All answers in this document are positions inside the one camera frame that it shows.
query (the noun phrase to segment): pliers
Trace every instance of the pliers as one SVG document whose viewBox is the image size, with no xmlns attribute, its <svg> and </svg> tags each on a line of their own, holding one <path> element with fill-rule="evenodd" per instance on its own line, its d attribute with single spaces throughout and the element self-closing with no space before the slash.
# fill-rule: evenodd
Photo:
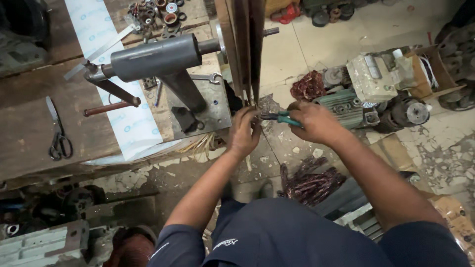
<svg viewBox="0 0 475 267">
<path fill-rule="evenodd" d="M 289 118 L 290 112 L 287 110 L 279 111 L 278 113 L 261 114 L 263 120 L 277 120 L 278 123 L 287 123 L 298 127 L 303 127 L 302 124 L 296 120 Z"/>
</svg>

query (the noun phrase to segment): blue shirt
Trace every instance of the blue shirt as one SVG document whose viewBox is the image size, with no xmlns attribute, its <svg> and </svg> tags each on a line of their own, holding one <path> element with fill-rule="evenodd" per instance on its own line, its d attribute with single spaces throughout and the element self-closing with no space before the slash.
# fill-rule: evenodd
<svg viewBox="0 0 475 267">
<path fill-rule="evenodd" d="M 470 266 L 450 231 L 432 222 L 395 226 L 376 244 L 296 201 L 274 198 L 247 204 L 224 224 L 207 257 L 198 230 L 163 228 L 148 267 Z"/>
</svg>

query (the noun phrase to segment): rusty rod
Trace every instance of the rusty rod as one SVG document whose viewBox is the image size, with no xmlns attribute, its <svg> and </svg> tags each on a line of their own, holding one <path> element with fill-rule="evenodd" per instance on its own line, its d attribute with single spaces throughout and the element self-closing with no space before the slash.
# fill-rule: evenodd
<svg viewBox="0 0 475 267">
<path fill-rule="evenodd" d="M 96 115 L 96 114 L 108 112 L 108 111 L 111 111 L 111 110 L 116 110 L 116 109 L 127 107 L 127 106 L 132 106 L 132 104 L 130 104 L 128 102 L 125 102 L 125 101 L 122 101 L 122 102 L 115 103 L 115 104 L 110 104 L 110 105 L 104 105 L 104 106 L 100 106 L 100 107 L 85 109 L 84 112 L 83 112 L 83 115 L 84 115 L 84 117 L 89 117 L 91 115 Z"/>
</svg>

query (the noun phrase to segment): wooden workbench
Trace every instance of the wooden workbench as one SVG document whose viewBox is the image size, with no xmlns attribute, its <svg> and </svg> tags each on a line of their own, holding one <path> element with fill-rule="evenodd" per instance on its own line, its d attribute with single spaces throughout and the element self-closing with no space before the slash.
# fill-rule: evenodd
<svg viewBox="0 0 475 267">
<path fill-rule="evenodd" d="M 73 29 L 64 0 L 47 0 L 51 16 L 52 48 L 51 66 L 22 72 L 0 81 L 0 122 L 4 126 L 0 139 L 0 181 L 18 178 L 25 185 L 35 179 L 49 179 L 76 174 L 77 165 L 110 155 L 121 153 L 114 132 L 106 114 L 83 117 L 86 108 L 101 106 L 97 88 L 76 75 L 65 81 L 63 75 L 77 65 L 82 51 Z M 111 19 L 120 32 L 126 27 L 123 15 L 131 1 L 104 0 Z M 194 33 L 198 40 L 212 38 L 209 18 L 202 0 L 186 1 L 180 8 L 188 19 L 182 23 L 183 33 Z M 153 32 L 159 37 L 161 32 Z M 142 42 L 139 35 L 129 35 L 123 40 L 126 48 Z M 217 54 L 203 56 L 203 65 L 188 69 L 194 74 L 210 74 L 220 71 Z M 223 90 L 223 85 L 211 85 L 206 81 L 196 82 L 212 92 Z M 47 151 L 53 138 L 53 124 L 46 106 L 45 97 L 50 96 L 55 103 L 66 135 L 74 147 L 74 155 L 68 160 L 52 161 Z M 147 99 L 152 114 L 164 142 L 185 137 L 170 112 L 177 99 L 165 86 L 158 108 L 153 107 L 153 99 Z M 230 121 L 214 120 L 206 125 L 209 132 L 228 127 Z"/>
</svg>

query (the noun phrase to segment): wrench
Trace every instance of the wrench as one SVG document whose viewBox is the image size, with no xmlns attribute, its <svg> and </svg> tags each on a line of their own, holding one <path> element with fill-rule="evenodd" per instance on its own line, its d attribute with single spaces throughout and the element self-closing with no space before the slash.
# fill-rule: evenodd
<svg viewBox="0 0 475 267">
<path fill-rule="evenodd" d="M 192 80 L 208 80 L 212 84 L 219 84 L 219 81 L 216 80 L 218 76 L 223 77 L 219 72 L 213 72 L 210 75 L 190 74 Z"/>
</svg>

